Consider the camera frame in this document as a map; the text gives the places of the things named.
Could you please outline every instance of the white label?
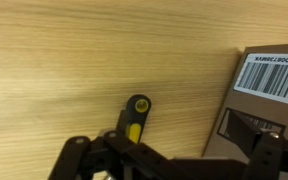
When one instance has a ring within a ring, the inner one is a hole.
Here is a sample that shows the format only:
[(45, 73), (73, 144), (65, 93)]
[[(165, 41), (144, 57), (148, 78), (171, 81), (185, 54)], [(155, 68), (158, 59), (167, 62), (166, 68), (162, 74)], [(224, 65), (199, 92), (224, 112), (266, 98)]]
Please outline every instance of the white label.
[(234, 90), (288, 104), (288, 54), (249, 54)]

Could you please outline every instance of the screw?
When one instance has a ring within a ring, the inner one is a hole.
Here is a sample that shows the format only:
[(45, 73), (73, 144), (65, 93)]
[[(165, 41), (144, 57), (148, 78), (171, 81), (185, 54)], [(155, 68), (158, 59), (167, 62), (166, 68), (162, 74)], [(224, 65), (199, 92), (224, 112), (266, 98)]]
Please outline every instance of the screw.
[(270, 136), (274, 137), (274, 138), (279, 138), (280, 136), (278, 135), (278, 133), (276, 132), (270, 132)]
[(114, 138), (114, 137), (116, 137), (116, 133), (115, 132), (111, 132), (108, 136), (111, 137), (111, 138)]
[(76, 139), (75, 143), (76, 144), (82, 144), (84, 142), (84, 139), (83, 138), (78, 138)]

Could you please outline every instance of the cardboard box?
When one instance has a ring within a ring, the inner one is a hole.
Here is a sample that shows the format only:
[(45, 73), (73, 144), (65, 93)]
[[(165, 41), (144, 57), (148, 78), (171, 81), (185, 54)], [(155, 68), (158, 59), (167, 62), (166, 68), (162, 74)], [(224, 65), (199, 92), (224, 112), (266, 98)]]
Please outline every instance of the cardboard box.
[[(248, 162), (238, 146), (226, 138), (227, 117), (231, 109), (248, 114), (250, 121), (263, 130), (277, 131), (288, 139), (287, 77), (288, 45), (246, 48), (204, 157), (228, 157)], [(288, 174), (281, 173), (280, 179), (288, 179)]]

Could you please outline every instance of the wood grain surface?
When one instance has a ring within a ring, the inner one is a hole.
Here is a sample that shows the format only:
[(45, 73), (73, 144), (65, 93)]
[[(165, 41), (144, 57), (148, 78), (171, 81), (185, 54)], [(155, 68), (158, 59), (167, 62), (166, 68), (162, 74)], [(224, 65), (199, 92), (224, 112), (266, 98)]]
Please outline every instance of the wood grain surface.
[(200, 157), (245, 46), (283, 43), (284, 0), (0, 0), (0, 179), (46, 179), (137, 93), (142, 141)]

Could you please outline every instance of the wooden table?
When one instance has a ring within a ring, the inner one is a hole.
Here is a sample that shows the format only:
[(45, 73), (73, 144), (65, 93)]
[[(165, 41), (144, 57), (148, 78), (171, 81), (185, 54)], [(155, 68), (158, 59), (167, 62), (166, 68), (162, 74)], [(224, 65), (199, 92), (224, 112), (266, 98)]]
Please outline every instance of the wooden table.
[(142, 141), (199, 157), (245, 46), (282, 43), (284, 0), (0, 0), (0, 179), (46, 179), (137, 93)]

